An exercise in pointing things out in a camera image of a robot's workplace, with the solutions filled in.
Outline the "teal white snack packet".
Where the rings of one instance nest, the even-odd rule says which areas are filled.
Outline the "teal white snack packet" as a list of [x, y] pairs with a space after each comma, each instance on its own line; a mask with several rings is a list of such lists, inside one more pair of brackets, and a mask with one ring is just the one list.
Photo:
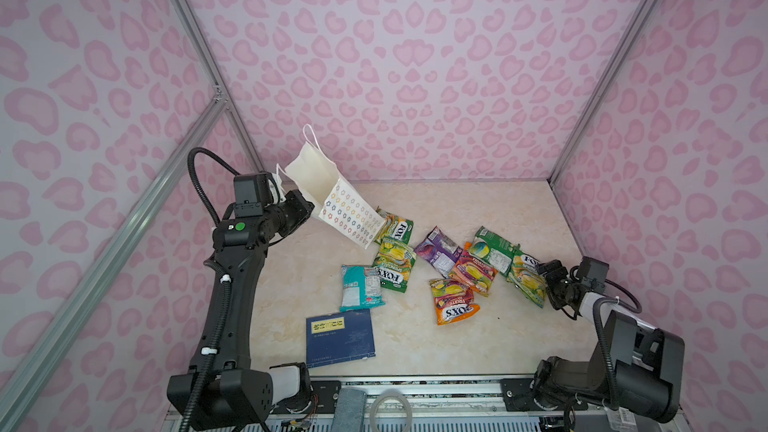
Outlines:
[[385, 305], [381, 278], [376, 268], [344, 265], [342, 274], [341, 312], [365, 310]]

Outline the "green white snack packet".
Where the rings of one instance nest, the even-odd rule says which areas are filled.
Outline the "green white snack packet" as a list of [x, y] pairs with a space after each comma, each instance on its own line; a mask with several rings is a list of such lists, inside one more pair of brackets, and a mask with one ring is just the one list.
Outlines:
[[509, 275], [519, 245], [513, 244], [486, 227], [480, 227], [469, 246], [469, 254], [493, 267], [504, 277]]

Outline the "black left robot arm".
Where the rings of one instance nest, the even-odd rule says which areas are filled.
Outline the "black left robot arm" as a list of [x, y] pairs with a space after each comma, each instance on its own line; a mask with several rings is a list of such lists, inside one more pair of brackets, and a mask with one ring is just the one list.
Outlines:
[[233, 169], [203, 147], [187, 155], [192, 185], [214, 222], [213, 251], [204, 262], [214, 274], [214, 285], [197, 351], [187, 372], [170, 378], [167, 397], [181, 415], [182, 431], [241, 431], [249, 424], [264, 426], [276, 407], [302, 412], [316, 404], [306, 364], [255, 370], [249, 339], [268, 252], [307, 222], [314, 206], [297, 190], [282, 192], [270, 173], [234, 172], [235, 200], [218, 214], [196, 171], [200, 154]]

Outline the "white printed paper bag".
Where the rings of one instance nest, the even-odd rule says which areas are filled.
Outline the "white printed paper bag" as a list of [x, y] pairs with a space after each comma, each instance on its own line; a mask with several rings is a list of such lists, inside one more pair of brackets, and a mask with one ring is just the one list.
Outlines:
[[369, 247], [383, 228], [385, 219], [342, 175], [337, 164], [322, 150], [310, 124], [302, 128], [304, 144], [298, 156], [285, 168], [285, 175], [314, 205], [312, 216], [333, 227], [362, 248]]

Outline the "orange red fruit packet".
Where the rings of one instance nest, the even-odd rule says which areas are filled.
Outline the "orange red fruit packet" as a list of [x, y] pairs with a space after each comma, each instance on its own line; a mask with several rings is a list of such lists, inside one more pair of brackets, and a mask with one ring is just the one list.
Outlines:
[[498, 270], [470, 253], [471, 242], [466, 242], [459, 258], [449, 272], [449, 278], [458, 281], [481, 296], [488, 297]]

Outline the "green yellow Fox's packet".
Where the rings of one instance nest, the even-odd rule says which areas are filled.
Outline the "green yellow Fox's packet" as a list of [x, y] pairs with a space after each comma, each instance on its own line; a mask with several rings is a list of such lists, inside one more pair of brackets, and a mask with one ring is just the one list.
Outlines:
[[513, 283], [532, 303], [544, 307], [547, 284], [537, 271], [540, 262], [519, 247], [513, 251], [507, 281]]

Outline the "orange Fox's candy packet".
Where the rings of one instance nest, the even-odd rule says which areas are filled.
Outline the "orange Fox's candy packet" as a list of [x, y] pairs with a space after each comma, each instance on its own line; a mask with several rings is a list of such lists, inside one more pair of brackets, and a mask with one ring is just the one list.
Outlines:
[[474, 291], [459, 281], [432, 279], [429, 286], [439, 326], [466, 320], [480, 311]]

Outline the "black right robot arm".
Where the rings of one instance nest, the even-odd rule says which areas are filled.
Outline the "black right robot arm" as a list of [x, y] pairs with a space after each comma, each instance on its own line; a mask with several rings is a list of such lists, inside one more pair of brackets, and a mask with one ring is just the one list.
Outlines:
[[597, 345], [587, 361], [551, 356], [539, 363], [530, 386], [541, 408], [561, 407], [571, 424], [578, 404], [593, 404], [667, 423], [679, 410], [685, 342], [643, 320], [639, 299], [608, 278], [609, 264], [592, 257], [568, 269], [540, 263], [553, 308], [595, 328]]

